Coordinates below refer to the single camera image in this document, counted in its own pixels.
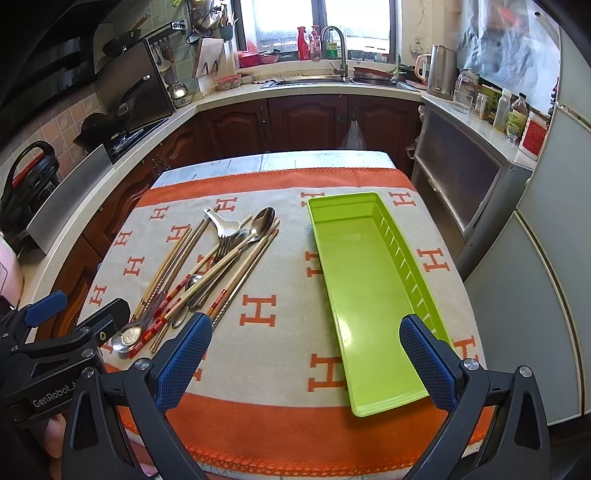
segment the frying pan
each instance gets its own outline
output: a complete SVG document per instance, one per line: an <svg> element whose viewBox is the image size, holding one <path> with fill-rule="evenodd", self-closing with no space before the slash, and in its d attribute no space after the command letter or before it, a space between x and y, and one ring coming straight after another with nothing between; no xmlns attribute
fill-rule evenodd
<svg viewBox="0 0 591 480"><path fill-rule="evenodd" d="M150 18L150 14L145 14L133 26L133 28L121 35L117 35L103 45L103 53L108 57L114 59L121 55L125 50L133 47L142 36L142 31L139 29L141 25Z"/></svg>

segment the metal spoon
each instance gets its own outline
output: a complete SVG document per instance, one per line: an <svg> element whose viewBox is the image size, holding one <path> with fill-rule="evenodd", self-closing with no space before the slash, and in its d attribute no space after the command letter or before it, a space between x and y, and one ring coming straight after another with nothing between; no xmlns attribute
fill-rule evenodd
<svg viewBox="0 0 591 480"><path fill-rule="evenodd" d="M158 308L158 305L164 300L165 296L165 291L160 292L152 299L138 320L129 322L113 335L111 338L111 346L115 352L127 353L139 342L142 333L152 321L156 308Z"/></svg>

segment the plastic bag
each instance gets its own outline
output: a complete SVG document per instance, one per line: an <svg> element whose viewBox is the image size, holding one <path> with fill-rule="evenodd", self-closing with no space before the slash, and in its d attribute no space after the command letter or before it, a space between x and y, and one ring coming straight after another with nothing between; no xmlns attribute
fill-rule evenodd
<svg viewBox="0 0 591 480"><path fill-rule="evenodd" d="M353 120L351 122L349 131L345 135L339 150L367 150L367 147L365 146L365 139L363 138L363 134L361 133L361 129L359 128L357 120Z"/></svg>

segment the refrigerator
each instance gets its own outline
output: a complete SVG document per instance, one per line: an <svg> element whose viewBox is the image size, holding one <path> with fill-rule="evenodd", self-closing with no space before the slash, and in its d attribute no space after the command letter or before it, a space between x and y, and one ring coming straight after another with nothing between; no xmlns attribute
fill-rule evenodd
<svg viewBox="0 0 591 480"><path fill-rule="evenodd" d="M531 367L549 424L591 411L591 69L562 30L560 51L538 164L465 282L487 367Z"/></svg>

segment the jar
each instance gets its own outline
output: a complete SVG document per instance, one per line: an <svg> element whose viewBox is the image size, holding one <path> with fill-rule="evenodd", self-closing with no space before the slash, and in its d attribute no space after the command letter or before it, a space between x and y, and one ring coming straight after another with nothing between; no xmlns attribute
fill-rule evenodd
<svg viewBox="0 0 591 480"><path fill-rule="evenodd" d="M474 107L474 116L484 120L486 118L486 104L488 97L484 93L479 93L476 97L476 105Z"/></svg>

